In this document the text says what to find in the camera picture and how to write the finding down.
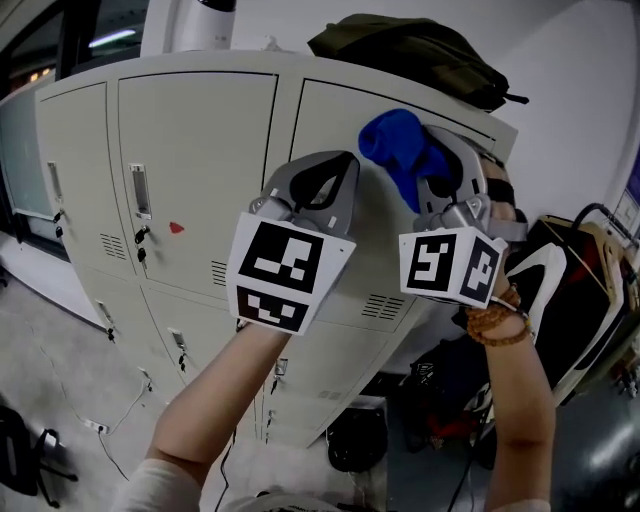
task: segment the black cable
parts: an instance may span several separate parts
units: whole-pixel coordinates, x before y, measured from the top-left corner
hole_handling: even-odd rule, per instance
[[[220,473],[222,473],[222,478],[224,478],[224,489],[222,491],[222,494],[220,495],[220,498],[218,499],[218,504],[216,505],[214,512],[218,512],[218,509],[220,508],[220,503],[222,503],[222,498],[224,498],[224,495],[227,492],[227,489],[229,489],[229,480],[227,480],[227,474],[224,471],[224,463],[227,462],[227,459],[229,458],[229,453],[231,453],[231,448],[233,448],[233,445],[236,444],[236,432],[237,430],[233,431],[231,446],[229,446],[227,453],[224,454],[224,458],[222,459],[222,463],[220,464]]]
[[[493,400],[489,402],[489,406],[484,411],[482,415],[482,420],[480,421],[480,425],[478,426],[478,431],[476,433],[476,444],[473,445],[473,449],[471,450],[471,455],[469,455],[469,460],[467,461],[467,466],[464,468],[464,473],[462,473],[462,478],[460,479],[460,483],[456,488],[456,491],[453,493],[451,497],[451,503],[449,503],[449,508],[447,512],[451,512],[453,510],[454,505],[456,504],[456,500],[458,499],[458,495],[462,490],[462,486],[464,485],[465,480],[467,479],[467,473],[471,469],[471,464],[476,458],[476,450],[478,449],[478,445],[480,444],[480,436],[482,435],[482,431],[484,430],[485,425],[487,424],[487,418],[489,417],[489,411],[491,410],[491,406],[493,405]]]
[[[104,453],[107,457],[109,457],[109,460],[111,462],[113,462],[113,465],[118,469],[118,471],[120,471],[120,474],[122,475],[122,478],[124,478],[127,482],[129,481],[129,479],[127,478],[127,475],[125,475],[122,470],[120,469],[120,466],[118,466],[118,463],[113,460],[113,458],[111,457],[111,455],[109,455],[109,452],[107,451],[107,447],[104,445],[104,443],[102,442],[102,433],[98,432],[98,439],[100,440],[100,444],[102,445],[102,449],[104,450]]]

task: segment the blue object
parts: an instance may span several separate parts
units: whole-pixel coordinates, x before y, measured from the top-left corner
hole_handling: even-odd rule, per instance
[[[358,145],[365,158],[387,170],[416,213],[420,213],[418,178],[440,176],[452,180],[442,151],[429,141],[420,120],[408,110],[399,108],[376,117],[360,132]]]

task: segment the ventilation slot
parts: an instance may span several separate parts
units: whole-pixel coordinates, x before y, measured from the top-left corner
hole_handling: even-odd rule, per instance
[[[340,397],[342,396],[342,393],[338,393],[338,392],[331,392],[331,391],[321,391],[320,394],[318,395],[318,398],[324,398],[324,399],[328,399],[328,400],[340,400]]]
[[[404,299],[371,294],[362,308],[361,315],[382,320],[395,320],[403,304]]]
[[[102,241],[102,248],[108,256],[118,258],[119,260],[127,259],[127,254],[122,247],[122,242],[117,236],[100,233],[100,240]]]
[[[214,284],[219,286],[227,286],[225,274],[227,273],[227,265],[220,263],[219,261],[211,262],[211,275],[213,277]]]

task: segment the black chair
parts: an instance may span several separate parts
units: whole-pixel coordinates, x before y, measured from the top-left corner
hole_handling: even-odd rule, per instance
[[[61,473],[43,464],[45,441],[48,436],[58,439],[55,430],[47,429],[31,447],[31,432],[16,411],[0,406],[0,483],[27,496],[37,496],[42,491],[47,504],[60,508],[57,501],[51,500],[42,479],[41,471],[47,471],[61,478],[77,482],[76,475]]]

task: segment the locker door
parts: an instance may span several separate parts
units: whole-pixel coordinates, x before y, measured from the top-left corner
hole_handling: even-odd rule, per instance
[[[115,343],[126,360],[147,371],[154,392],[170,402],[184,383],[158,335],[140,287],[79,265],[75,270],[105,327],[114,329]]]
[[[151,228],[148,279],[226,299],[238,216],[262,189],[276,80],[180,73],[120,81],[129,207],[135,231]]]
[[[106,84],[37,105],[38,142],[62,241],[74,262],[118,277],[135,275],[118,213],[107,140]]]
[[[145,290],[149,310],[177,368],[184,348],[183,379],[191,382],[234,336],[236,321],[217,309],[155,290]]]
[[[283,404],[287,397],[340,403],[386,341],[384,333],[316,320],[305,336],[292,337],[284,349],[281,360],[286,360],[286,369],[273,393],[273,377],[267,380],[265,410],[278,408],[270,399]]]
[[[404,203],[388,173],[365,159],[358,135],[378,115],[407,109],[425,124],[466,135],[488,149],[494,141],[437,115],[384,96],[306,80],[291,159],[343,149],[360,161],[360,181],[350,234],[358,246],[340,282],[318,314],[319,320],[394,332],[414,299],[400,293],[398,235],[413,232],[416,214]]]

